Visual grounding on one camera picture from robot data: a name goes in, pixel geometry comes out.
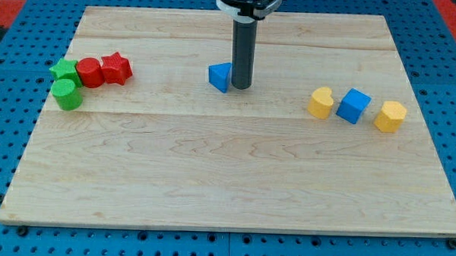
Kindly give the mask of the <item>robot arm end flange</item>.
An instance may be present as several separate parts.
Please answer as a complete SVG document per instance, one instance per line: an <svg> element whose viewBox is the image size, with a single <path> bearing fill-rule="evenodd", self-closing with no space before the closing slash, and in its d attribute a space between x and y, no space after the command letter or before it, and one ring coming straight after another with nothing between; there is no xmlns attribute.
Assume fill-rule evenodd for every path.
<svg viewBox="0 0 456 256"><path fill-rule="evenodd" d="M216 0L217 7L234 21L247 24L264 20L283 0Z"/></svg>

